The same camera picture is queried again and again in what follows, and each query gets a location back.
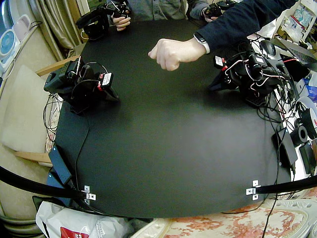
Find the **chair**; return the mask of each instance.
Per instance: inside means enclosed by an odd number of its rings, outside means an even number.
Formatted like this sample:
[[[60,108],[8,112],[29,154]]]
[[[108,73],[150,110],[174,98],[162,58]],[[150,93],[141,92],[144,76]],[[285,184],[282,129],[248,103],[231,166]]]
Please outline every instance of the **chair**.
[[[0,137],[2,144],[14,150],[16,156],[52,166],[48,153],[45,153],[47,131],[43,122],[43,110],[49,93],[43,90],[45,81],[40,76],[78,57],[59,61],[37,72],[25,65],[19,69],[5,109]]]

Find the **red logo on bag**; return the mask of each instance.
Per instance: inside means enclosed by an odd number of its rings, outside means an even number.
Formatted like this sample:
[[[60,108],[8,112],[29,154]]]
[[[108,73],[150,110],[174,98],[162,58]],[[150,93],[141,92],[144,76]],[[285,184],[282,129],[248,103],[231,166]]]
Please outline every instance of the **red logo on bag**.
[[[87,234],[80,233],[80,232],[73,232],[64,227],[60,228],[60,235],[61,235],[61,238],[89,238],[89,235]]]

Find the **person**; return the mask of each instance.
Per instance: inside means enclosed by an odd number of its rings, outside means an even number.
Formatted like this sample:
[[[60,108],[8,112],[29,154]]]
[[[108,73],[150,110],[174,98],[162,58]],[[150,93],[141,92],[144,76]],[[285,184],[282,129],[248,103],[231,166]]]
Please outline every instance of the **person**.
[[[244,0],[199,29],[188,41],[160,39],[148,56],[162,69],[176,70],[217,48],[234,44],[259,31],[298,0]]]
[[[118,3],[117,0],[107,0],[110,4]],[[204,10],[209,6],[206,0],[128,0],[128,7],[131,15],[128,17],[112,17],[113,24],[117,31],[123,31],[131,21],[152,21],[152,20],[181,20],[185,19],[186,2],[190,9],[190,16],[196,20],[205,19],[211,21],[204,15]]]

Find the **black tabletop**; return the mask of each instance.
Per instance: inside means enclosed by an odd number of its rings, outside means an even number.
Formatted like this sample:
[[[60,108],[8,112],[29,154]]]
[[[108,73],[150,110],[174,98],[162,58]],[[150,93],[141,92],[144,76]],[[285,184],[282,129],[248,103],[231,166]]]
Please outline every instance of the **black tabletop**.
[[[212,55],[172,72],[147,55],[160,38],[188,40],[197,28],[186,20],[132,23],[86,44],[84,62],[114,74],[121,102],[100,102],[81,116],[64,103],[56,143],[72,168],[78,156],[79,187],[90,186],[95,208],[140,218],[196,216],[254,203],[246,196],[253,180],[274,183],[274,131],[239,92],[207,91],[219,73]],[[280,168],[278,182],[286,181],[289,172]]]

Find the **laptop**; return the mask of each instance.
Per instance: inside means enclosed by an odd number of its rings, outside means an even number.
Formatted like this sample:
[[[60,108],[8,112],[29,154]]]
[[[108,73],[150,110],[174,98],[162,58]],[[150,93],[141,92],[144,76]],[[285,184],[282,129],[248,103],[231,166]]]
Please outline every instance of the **laptop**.
[[[295,45],[281,38],[276,37],[274,39],[276,39],[273,42],[274,44],[277,42],[281,43],[293,56],[295,56],[301,62],[303,66],[312,70],[317,70],[317,59],[309,50],[306,50],[303,47]]]

